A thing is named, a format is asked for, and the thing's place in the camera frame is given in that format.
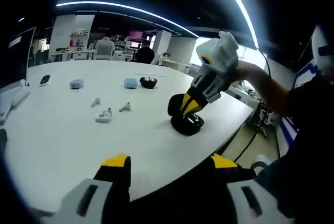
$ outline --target black phone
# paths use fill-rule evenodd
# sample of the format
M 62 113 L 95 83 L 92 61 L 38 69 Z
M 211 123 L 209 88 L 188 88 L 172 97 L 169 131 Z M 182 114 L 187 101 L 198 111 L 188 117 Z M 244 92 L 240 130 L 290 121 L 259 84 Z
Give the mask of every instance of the black phone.
M 42 78 L 40 85 L 44 85 L 46 84 L 50 79 L 50 75 L 44 75 L 44 77 Z

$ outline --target led light strip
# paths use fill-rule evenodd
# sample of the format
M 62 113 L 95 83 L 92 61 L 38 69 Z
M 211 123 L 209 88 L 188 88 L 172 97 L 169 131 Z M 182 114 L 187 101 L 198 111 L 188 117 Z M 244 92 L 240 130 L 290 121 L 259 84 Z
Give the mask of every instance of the led light strip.
M 241 0 L 235 0 L 236 3 L 238 4 L 242 14 L 244 15 L 245 19 L 246 19 L 246 22 L 247 22 L 247 25 L 249 27 L 249 30 L 250 30 L 250 33 L 252 34 L 252 37 L 253 37 L 253 41 L 254 41 L 254 44 L 255 44 L 255 47 L 256 49 L 259 49 L 259 44 L 257 42 L 257 38 L 256 38 L 256 34 L 255 34 L 255 30 L 254 30 L 254 27 L 253 27 L 253 24 L 252 24 L 252 21 L 248 15 L 248 12 L 244 6 L 244 4 L 242 3 Z
M 122 4 L 116 4 L 116 3 L 102 2 L 102 1 L 74 1 L 74 2 L 67 2 L 67 3 L 57 4 L 56 6 L 60 7 L 60 6 L 68 6 L 68 5 L 76 5 L 76 4 L 99 4 L 99 5 L 108 5 L 108 6 L 118 6 L 118 7 L 123 7 L 123 8 L 128 8 L 128 9 L 131 9 L 131 10 L 139 11 L 141 13 L 148 14 L 148 15 L 154 16 L 156 18 L 162 19 L 162 20 L 164 20 L 164 21 L 166 21 L 170 24 L 173 24 L 173 25 L 185 30 L 186 32 L 192 34 L 193 36 L 199 38 L 199 36 L 197 34 L 191 32 L 190 30 L 186 29 L 183 26 L 180 26 L 179 24 L 177 24 L 175 22 L 172 22 L 169 19 L 166 19 L 166 18 L 163 18 L 159 15 L 150 13 L 149 11 L 141 10 L 139 8 L 136 8 L 136 7 L 126 6 L 126 5 L 122 5 Z

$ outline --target ceiling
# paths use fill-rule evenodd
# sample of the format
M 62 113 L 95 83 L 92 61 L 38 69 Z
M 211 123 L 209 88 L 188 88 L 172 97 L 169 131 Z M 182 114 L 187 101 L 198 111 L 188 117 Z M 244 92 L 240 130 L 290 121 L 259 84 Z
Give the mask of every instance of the ceiling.
M 104 1 L 128 5 L 150 11 L 167 18 L 201 37 L 216 37 L 217 29 L 228 30 L 240 44 L 254 47 L 252 35 L 246 20 L 235 0 L 49 0 L 51 6 L 72 1 Z M 259 47 L 269 53 L 270 58 L 296 71 L 310 58 L 301 57 L 312 35 L 316 22 L 318 0 L 242 0 L 253 23 Z M 58 8 L 57 13 L 71 13 L 76 10 L 112 11 L 142 18 L 182 34 L 193 35 L 157 18 L 136 11 L 103 5 L 73 5 Z M 138 27 L 143 22 L 136 20 Z M 148 30 L 156 28 L 147 23 Z

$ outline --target black cable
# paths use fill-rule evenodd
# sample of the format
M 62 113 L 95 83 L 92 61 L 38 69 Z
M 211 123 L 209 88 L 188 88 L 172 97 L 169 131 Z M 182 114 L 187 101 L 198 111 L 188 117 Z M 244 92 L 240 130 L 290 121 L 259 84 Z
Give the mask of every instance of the black cable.
M 268 60 L 267 60 L 267 58 L 265 57 L 265 55 L 263 54 L 263 52 L 260 51 L 260 49 L 257 49 L 257 50 L 262 54 L 262 56 L 263 56 L 263 57 L 265 58 L 265 60 L 266 60 L 266 64 L 267 64 L 267 67 L 268 67 L 269 80 L 271 80 L 271 72 L 270 72 L 270 67 L 269 67 Z M 266 114 L 264 115 L 264 118 L 266 117 L 266 115 L 268 115 L 268 112 L 269 112 L 269 107 L 267 107 L 267 112 L 266 112 Z M 247 148 L 251 145 L 251 143 L 252 143 L 253 140 L 255 139 L 256 135 L 260 132 L 260 129 L 261 129 L 261 127 L 263 127 L 263 124 L 264 124 L 264 118 L 263 118 L 263 119 L 260 119 L 260 125 L 257 127 L 254 136 L 251 138 L 251 140 L 250 140 L 249 143 L 246 145 L 246 147 L 241 151 L 241 153 L 234 159 L 234 162 L 237 162 L 237 161 L 239 160 L 239 158 L 244 154 L 244 152 L 247 150 Z

